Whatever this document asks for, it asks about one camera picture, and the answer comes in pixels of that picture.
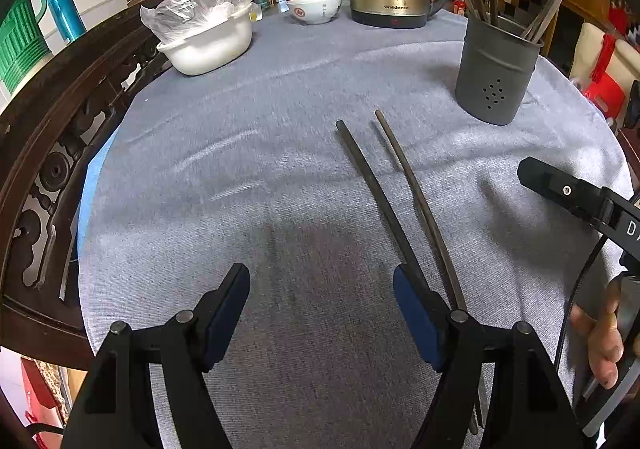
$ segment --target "screw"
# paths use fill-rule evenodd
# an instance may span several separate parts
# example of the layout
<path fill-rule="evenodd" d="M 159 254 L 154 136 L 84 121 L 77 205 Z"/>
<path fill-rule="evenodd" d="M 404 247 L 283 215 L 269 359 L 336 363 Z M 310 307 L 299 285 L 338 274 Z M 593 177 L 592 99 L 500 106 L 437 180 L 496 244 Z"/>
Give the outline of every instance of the screw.
<path fill-rule="evenodd" d="M 453 310 L 451 312 L 451 318 L 456 323 L 465 323 L 469 315 L 464 310 Z"/>
<path fill-rule="evenodd" d="M 175 320 L 178 323 L 188 323 L 193 319 L 193 312 L 191 310 L 182 310 L 175 315 Z"/>
<path fill-rule="evenodd" d="M 111 323 L 111 326 L 109 327 L 109 331 L 112 334 L 120 335 L 124 331 L 124 328 L 126 327 L 127 327 L 127 323 L 125 321 L 115 321 L 114 323 Z"/>
<path fill-rule="evenodd" d="M 525 335 L 530 334 L 533 331 L 533 328 L 531 328 L 531 325 L 526 321 L 518 321 L 516 323 L 516 328 L 521 334 L 525 334 Z"/>

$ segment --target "gray metal cup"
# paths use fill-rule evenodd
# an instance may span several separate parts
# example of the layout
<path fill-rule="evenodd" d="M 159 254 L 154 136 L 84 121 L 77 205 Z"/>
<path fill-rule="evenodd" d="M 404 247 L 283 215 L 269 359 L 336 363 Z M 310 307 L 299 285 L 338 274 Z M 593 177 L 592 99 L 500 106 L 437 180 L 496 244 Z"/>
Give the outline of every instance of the gray metal cup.
<path fill-rule="evenodd" d="M 506 125 L 520 107 L 542 43 L 518 37 L 524 28 L 513 21 L 499 17 L 498 25 L 500 28 L 469 18 L 456 100 L 479 120 Z"/>

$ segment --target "black cable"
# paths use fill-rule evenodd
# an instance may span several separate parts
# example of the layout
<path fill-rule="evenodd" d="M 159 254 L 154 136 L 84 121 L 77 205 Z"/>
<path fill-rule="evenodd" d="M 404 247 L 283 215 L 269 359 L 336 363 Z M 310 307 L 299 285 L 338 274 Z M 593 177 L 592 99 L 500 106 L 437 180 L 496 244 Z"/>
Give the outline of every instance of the black cable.
<path fill-rule="evenodd" d="M 629 203 L 635 205 L 636 202 L 640 199 L 640 189 L 634 193 L 634 195 L 629 200 Z M 564 336 L 566 335 L 566 326 L 569 322 L 569 315 L 571 315 L 571 310 L 574 307 L 575 295 L 578 293 L 580 289 L 580 285 L 582 285 L 582 281 L 584 280 L 584 276 L 589 272 L 591 265 L 598 257 L 598 254 L 604 247 L 604 244 L 607 242 L 607 236 L 600 236 L 600 239 L 596 243 L 596 246 L 593 247 L 591 254 L 587 258 L 587 261 L 584 262 L 580 273 L 578 274 L 578 279 L 575 280 L 574 287 L 569 294 L 569 301 L 567 302 L 566 309 L 564 310 L 564 317 L 562 317 L 562 326 L 560 328 L 560 336 L 558 337 L 558 346 L 556 347 L 556 358 L 554 360 L 554 368 L 556 368 L 556 373 L 560 369 L 560 359 L 562 358 L 562 348 L 564 347 Z"/>

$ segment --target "kettle base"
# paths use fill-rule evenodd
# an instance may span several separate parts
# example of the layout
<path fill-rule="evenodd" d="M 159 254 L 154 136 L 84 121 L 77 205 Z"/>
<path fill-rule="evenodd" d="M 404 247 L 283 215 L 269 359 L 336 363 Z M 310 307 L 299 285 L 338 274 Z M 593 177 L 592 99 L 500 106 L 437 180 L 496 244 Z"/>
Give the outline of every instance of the kettle base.
<path fill-rule="evenodd" d="M 351 18 L 360 24 L 379 28 L 421 28 L 427 23 L 426 15 L 380 15 L 351 9 Z"/>

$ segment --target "green plastic pitcher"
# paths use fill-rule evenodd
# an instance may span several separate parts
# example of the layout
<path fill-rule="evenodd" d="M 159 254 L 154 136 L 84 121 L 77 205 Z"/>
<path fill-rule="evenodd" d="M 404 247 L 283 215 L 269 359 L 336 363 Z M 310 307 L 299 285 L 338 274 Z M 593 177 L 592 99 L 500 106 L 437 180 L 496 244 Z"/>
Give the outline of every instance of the green plastic pitcher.
<path fill-rule="evenodd" d="M 31 0 L 15 0 L 0 25 L 0 79 L 14 93 L 22 78 L 51 51 L 38 23 L 47 11 L 47 0 L 40 0 L 38 15 Z"/>

